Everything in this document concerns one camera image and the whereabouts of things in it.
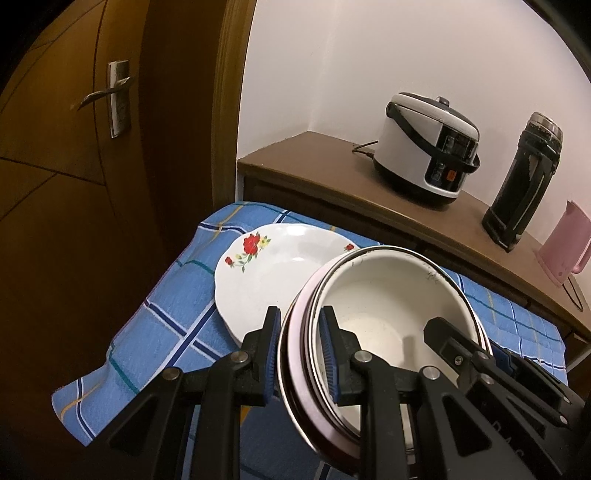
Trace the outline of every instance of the tablecloth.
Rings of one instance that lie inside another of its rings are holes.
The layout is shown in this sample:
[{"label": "tablecloth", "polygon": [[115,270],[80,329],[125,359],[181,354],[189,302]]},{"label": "tablecloth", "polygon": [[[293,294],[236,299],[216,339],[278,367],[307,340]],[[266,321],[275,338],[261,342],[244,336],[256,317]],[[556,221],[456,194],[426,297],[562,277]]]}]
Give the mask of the tablecloth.
[{"label": "tablecloth", "polygon": [[[163,368],[205,368],[236,349],[216,309],[213,274],[234,239],[268,223],[308,223],[336,231],[360,247],[377,244],[265,203],[236,202],[218,210],[199,224],[190,245],[113,338],[105,364],[53,394],[53,408],[74,437],[90,443]],[[491,340],[535,360],[566,383],[564,343],[554,325],[463,275],[447,272],[468,297]],[[266,408],[253,408],[244,420],[241,469],[246,479],[348,478],[319,462],[277,399]]]}]

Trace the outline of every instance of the wooden door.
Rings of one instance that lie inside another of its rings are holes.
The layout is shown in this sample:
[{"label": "wooden door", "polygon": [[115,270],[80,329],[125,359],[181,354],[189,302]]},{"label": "wooden door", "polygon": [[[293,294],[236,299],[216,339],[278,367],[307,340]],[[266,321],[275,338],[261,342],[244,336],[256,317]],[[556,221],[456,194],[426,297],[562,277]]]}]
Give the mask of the wooden door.
[{"label": "wooden door", "polygon": [[147,5],[75,0],[0,95],[0,423],[40,478],[58,478],[81,448],[51,394],[104,363],[166,266],[137,85],[132,129],[119,138],[106,99],[77,110],[104,88],[108,61],[129,59],[137,73]]}]

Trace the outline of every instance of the cabinet top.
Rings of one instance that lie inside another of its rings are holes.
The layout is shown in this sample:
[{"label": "cabinet top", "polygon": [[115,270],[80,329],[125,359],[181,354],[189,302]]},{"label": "cabinet top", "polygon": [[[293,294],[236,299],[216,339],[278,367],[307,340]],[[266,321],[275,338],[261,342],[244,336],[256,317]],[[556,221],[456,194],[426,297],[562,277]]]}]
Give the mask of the cabinet top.
[{"label": "cabinet top", "polygon": [[488,237],[481,220],[488,206],[466,192],[432,209],[398,195],[378,176],[372,161],[351,153],[353,144],[314,132],[269,145],[238,161],[238,171],[271,184],[377,220],[438,247],[498,278],[591,338],[591,312],[580,312],[562,287],[546,276],[534,252],[540,243],[524,233],[506,253]]}]

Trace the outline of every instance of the lever door handle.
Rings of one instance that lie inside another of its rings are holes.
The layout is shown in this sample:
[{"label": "lever door handle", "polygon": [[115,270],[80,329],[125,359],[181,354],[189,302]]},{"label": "lever door handle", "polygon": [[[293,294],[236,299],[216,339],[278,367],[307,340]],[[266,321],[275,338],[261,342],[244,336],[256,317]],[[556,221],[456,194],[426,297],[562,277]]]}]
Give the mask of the lever door handle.
[{"label": "lever door handle", "polygon": [[99,90],[97,92],[92,92],[89,95],[86,95],[82,101],[80,102],[80,106],[78,110],[82,107],[97,101],[99,98],[106,97],[107,95],[111,95],[113,93],[121,92],[123,90],[129,89],[131,84],[134,82],[135,77],[129,76],[125,77],[124,79],[117,80],[112,88],[107,88],[105,90]]}]

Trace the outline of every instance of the stacked bowls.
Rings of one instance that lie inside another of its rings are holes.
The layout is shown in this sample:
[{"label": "stacked bowls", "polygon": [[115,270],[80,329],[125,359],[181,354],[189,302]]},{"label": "stacked bowls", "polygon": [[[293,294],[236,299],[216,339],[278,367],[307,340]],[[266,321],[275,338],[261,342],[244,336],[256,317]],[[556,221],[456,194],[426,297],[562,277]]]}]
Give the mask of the stacked bowls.
[{"label": "stacked bowls", "polygon": [[[338,407],[324,372],[320,309],[331,305],[339,327],[361,348],[390,365],[419,371],[434,365],[457,374],[423,341],[423,328],[443,317],[492,355],[484,328],[466,296],[436,264],[411,250],[375,246],[353,250],[322,266],[285,315],[277,352],[278,382],[287,411],[304,440],[325,461],[347,473],[359,467],[359,407]],[[407,453],[413,439],[403,410]]]}]

